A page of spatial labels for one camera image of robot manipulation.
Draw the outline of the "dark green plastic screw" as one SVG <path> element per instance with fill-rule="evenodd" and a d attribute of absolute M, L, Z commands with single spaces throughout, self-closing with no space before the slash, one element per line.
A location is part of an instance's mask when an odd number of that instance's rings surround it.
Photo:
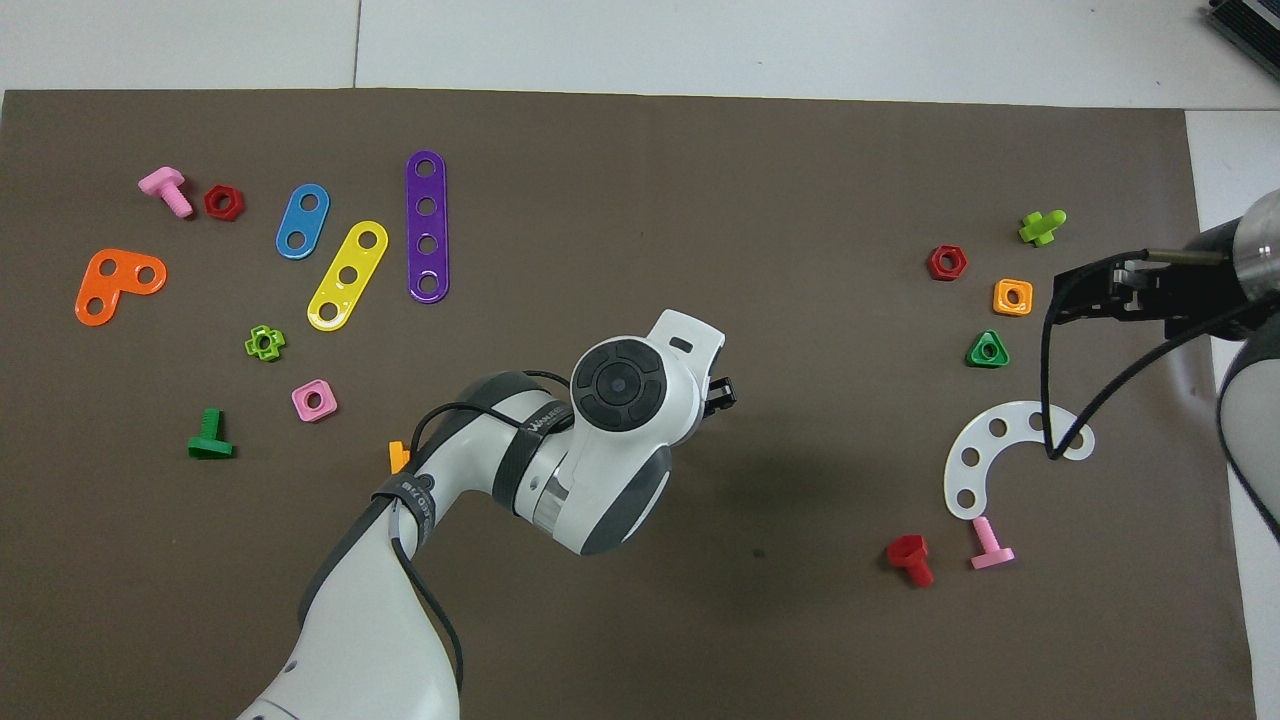
<path fill-rule="evenodd" d="M 221 438 L 223 411 L 206 407 L 202 411 L 198 434 L 187 441 L 187 454 L 198 460 L 221 460 L 236 456 L 236 446 Z"/>

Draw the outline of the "black ribbed device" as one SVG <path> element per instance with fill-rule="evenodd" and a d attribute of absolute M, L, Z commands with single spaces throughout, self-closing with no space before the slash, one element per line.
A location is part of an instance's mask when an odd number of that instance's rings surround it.
<path fill-rule="evenodd" d="M 1238 47 L 1280 64 L 1280 0 L 1208 0 L 1207 20 Z"/>

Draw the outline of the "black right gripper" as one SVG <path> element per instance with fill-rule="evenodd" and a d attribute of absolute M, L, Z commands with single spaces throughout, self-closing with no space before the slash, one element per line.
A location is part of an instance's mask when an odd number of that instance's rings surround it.
<path fill-rule="evenodd" d="M 1215 265 L 1134 261 L 1128 254 L 1116 254 L 1059 273 L 1053 278 L 1053 324 L 1100 318 L 1160 320 L 1164 337 L 1170 340 L 1244 306 L 1248 297 L 1233 265 L 1238 225 L 1238 220 L 1222 223 L 1187 245 L 1188 251 L 1217 252 L 1222 260 Z M 1112 287 L 1117 296 L 1112 296 Z"/>

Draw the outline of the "pink square plastic nut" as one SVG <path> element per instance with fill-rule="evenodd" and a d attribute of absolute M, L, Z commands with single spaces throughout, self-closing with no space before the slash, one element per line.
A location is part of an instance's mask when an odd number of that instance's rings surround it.
<path fill-rule="evenodd" d="M 330 384 L 319 378 L 294 388 L 291 392 L 291 401 L 298 419 L 305 423 L 320 421 L 338 410 Z"/>

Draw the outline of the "yellow three-hole plastic plate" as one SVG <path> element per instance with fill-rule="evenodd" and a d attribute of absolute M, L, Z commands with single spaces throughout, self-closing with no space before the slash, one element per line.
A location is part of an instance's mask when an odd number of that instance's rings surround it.
<path fill-rule="evenodd" d="M 364 220 L 349 228 L 308 301 L 306 316 L 314 329 L 338 331 L 351 319 L 388 247 L 381 223 Z"/>

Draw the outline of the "white curved plastic plate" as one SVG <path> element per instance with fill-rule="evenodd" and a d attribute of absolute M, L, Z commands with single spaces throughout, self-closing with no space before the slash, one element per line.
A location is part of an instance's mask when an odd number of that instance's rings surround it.
<path fill-rule="evenodd" d="M 1076 415 L 1037 401 L 1000 404 L 974 416 L 956 436 L 943 465 L 943 501 L 960 520 L 983 515 L 989 502 L 988 477 L 998 456 L 1015 445 L 1055 448 Z"/>

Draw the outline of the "orange heart-shaped plastic plate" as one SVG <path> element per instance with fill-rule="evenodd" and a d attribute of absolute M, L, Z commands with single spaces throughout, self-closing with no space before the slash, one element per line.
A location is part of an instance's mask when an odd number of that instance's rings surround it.
<path fill-rule="evenodd" d="M 147 296 L 166 283 L 166 264 L 156 256 L 101 249 L 88 261 L 76 296 L 74 314 L 84 325 L 110 322 L 124 293 Z"/>

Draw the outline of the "red hexagonal plastic screw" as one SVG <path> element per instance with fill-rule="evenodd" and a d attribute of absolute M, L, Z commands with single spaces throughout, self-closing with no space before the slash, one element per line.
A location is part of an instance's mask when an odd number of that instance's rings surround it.
<path fill-rule="evenodd" d="M 906 574 L 918 588 L 934 584 L 934 575 L 928 564 L 929 546 L 922 534 L 905 534 L 890 542 L 884 551 L 891 568 Z"/>

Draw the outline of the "lime green cross screw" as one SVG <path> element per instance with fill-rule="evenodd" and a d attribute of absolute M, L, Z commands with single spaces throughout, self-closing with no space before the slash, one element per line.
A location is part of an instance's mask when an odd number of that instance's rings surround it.
<path fill-rule="evenodd" d="M 1064 210 L 1052 210 L 1047 214 L 1039 211 L 1032 211 L 1021 219 L 1021 227 L 1018 231 L 1020 240 L 1024 243 L 1032 243 L 1036 247 L 1044 247 L 1053 242 L 1053 233 L 1066 222 L 1068 214 Z"/>

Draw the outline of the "purple four-hole plastic plate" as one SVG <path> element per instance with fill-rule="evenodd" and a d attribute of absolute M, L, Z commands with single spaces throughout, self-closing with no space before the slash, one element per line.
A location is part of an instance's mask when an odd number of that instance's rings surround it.
<path fill-rule="evenodd" d="M 407 291 L 420 304 L 440 302 L 451 288 L 447 165 L 422 149 L 404 165 Z"/>

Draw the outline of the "brown table mat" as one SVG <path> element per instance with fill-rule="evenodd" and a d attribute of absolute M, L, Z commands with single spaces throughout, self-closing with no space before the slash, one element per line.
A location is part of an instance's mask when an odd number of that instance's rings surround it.
<path fill-rule="evenodd" d="M 447 165 L 451 288 L 407 291 L 404 165 Z M 173 215 L 137 181 L 184 177 Z M 294 188 L 330 196 L 284 259 Z M 234 222 L 205 193 L 238 188 Z M 1024 215 L 1064 210 L 1044 247 Z M 357 222 L 351 319 L 306 309 Z M 580 559 L 466 495 L 419 570 L 474 720 L 1253 720 L 1201 340 L 1094 418 L 1094 452 L 989 474 L 1014 562 L 974 571 L 942 471 L 1038 393 L 1059 272 L 1199 229 L 1180 111 L 435 91 L 15 92 L 0 120 L 0 720 L 223 720 L 285 666 L 387 446 L 495 372 L 568 375 L 667 307 L 726 334 L 737 405 L 675 450 L 631 541 Z M 968 258 L 934 281 L 942 245 Z M 101 249 L 156 293 L 74 314 Z M 992 309 L 1002 278 L 1028 316 Z M 244 351 L 282 331 L 282 357 Z M 968 366 L 995 329 L 1005 368 Z M 326 380 L 330 416 L 291 392 Z M 187 441 L 223 411 L 236 456 Z M 922 534 L 934 584 L 886 560 Z"/>

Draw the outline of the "pink plastic screw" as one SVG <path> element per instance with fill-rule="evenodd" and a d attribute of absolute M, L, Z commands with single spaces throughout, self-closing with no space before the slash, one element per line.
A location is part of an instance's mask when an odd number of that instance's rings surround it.
<path fill-rule="evenodd" d="M 974 570 L 995 568 L 1016 559 L 1011 548 L 998 542 L 987 516 L 974 518 L 972 525 L 980 546 L 980 552 L 970 557 L 970 565 Z"/>
<path fill-rule="evenodd" d="M 159 167 L 137 181 L 138 190 L 165 204 L 169 211 L 188 220 L 193 217 L 195 209 L 186 197 L 182 186 L 186 177 L 173 167 Z"/>

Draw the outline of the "blue two-hole plastic plate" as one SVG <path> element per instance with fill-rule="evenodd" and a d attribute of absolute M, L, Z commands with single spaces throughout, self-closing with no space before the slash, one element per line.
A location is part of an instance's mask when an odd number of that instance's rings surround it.
<path fill-rule="evenodd" d="M 315 249 L 326 224 L 330 196 L 320 184 L 306 183 L 293 190 L 276 229 L 276 251 L 288 260 L 303 260 Z"/>

